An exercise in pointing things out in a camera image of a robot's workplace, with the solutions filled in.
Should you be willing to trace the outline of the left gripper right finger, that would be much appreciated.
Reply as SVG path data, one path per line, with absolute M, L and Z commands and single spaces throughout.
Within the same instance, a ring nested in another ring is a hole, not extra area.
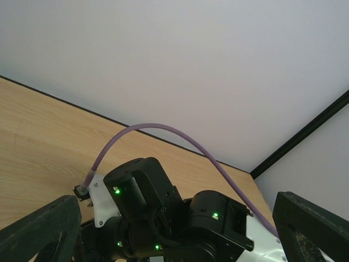
M 273 219 L 287 261 L 348 261 L 348 221 L 292 193 L 279 192 Z

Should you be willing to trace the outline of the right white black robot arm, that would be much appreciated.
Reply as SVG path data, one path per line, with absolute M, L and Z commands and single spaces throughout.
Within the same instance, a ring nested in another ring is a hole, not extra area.
M 152 157 L 94 174 L 86 198 L 75 261 L 286 261 L 245 205 L 213 190 L 183 199 Z

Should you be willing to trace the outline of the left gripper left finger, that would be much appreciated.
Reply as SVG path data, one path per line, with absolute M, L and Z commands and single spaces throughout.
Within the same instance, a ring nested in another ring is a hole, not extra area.
M 1 261 L 71 261 L 81 211 L 64 195 L 1 229 Z

